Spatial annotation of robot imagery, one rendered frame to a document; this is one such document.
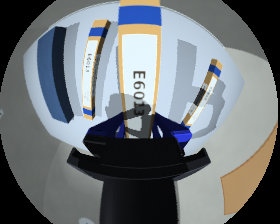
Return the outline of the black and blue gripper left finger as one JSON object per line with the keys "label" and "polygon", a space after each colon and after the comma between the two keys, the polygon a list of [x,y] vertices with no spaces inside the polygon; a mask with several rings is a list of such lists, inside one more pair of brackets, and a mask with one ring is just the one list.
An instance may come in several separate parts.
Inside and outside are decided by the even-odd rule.
{"label": "black and blue gripper left finger", "polygon": [[125,130],[123,111],[118,115],[89,128],[86,134],[115,137],[118,128],[119,128],[119,132],[116,137],[125,138],[126,130]]}

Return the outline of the tan rectangular box with blue bands and white label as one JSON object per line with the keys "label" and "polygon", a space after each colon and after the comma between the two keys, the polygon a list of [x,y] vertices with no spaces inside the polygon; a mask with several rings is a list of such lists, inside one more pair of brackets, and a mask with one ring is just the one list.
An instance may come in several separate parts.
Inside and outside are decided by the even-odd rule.
{"label": "tan rectangular box with blue bands and white label", "polygon": [[95,117],[95,90],[100,56],[111,22],[108,19],[94,20],[91,27],[82,67],[82,104],[84,118]]}

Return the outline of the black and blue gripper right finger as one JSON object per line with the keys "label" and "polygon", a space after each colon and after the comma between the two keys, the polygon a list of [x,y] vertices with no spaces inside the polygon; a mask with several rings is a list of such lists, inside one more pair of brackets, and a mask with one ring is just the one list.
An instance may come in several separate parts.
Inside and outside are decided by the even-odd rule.
{"label": "black and blue gripper right finger", "polygon": [[162,131],[162,137],[176,137],[181,149],[184,149],[184,147],[187,145],[187,143],[192,137],[192,133],[189,130],[189,128],[178,124],[155,112],[152,128],[153,138],[161,138],[161,134],[159,132],[158,127]]}

